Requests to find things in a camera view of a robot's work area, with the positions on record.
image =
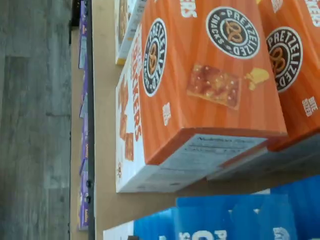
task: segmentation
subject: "pretzelized snack box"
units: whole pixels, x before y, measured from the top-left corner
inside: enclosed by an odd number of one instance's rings
[[[116,191],[174,192],[287,135],[255,0],[146,3],[116,87]]]
[[[124,65],[147,0],[115,0],[115,63]]]
[[[212,174],[260,176],[320,167],[320,9],[314,0],[258,4],[288,137]]]

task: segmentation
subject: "orange box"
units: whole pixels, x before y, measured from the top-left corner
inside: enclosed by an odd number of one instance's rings
[[[116,101],[117,192],[177,191],[287,135],[255,0],[148,1]]]
[[[261,0],[258,7],[288,137],[225,165],[210,179],[320,167],[319,3]]]

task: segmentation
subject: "blue packaging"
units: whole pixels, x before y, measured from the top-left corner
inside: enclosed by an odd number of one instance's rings
[[[177,203],[185,206],[105,230],[103,239],[297,240],[286,195],[182,197]]]
[[[270,189],[286,194],[292,206],[298,239],[320,238],[320,175]]]
[[[283,194],[179,197],[176,205],[215,206],[219,211],[228,211],[231,223],[225,229],[230,239],[297,239],[293,211]]]

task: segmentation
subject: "gray floor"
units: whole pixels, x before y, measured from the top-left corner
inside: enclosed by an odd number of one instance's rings
[[[0,239],[68,239],[71,0],[0,0]]]

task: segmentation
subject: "pretzel logo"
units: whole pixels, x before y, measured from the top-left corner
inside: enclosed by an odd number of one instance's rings
[[[154,20],[146,38],[143,59],[143,86],[145,93],[156,94],[165,69],[167,56],[167,29],[161,18]]]
[[[155,43],[152,44],[150,51],[149,51],[149,68],[151,75],[154,74],[156,67],[157,67],[157,46]]]
[[[233,41],[235,43],[242,43],[243,42],[243,37],[241,36],[241,26],[236,23],[236,22],[228,22],[227,20],[225,21],[225,29],[226,32],[228,33],[228,41]]]
[[[304,54],[301,38],[293,28],[283,26],[273,30],[266,43],[276,87],[281,93],[295,82],[300,72]]]
[[[281,47],[276,47],[270,54],[272,61],[273,73],[277,75],[281,73],[286,67],[286,60],[283,58],[283,50]]]
[[[255,25],[245,14],[229,6],[213,9],[206,18],[206,32],[214,45],[237,59],[251,59],[260,49]]]

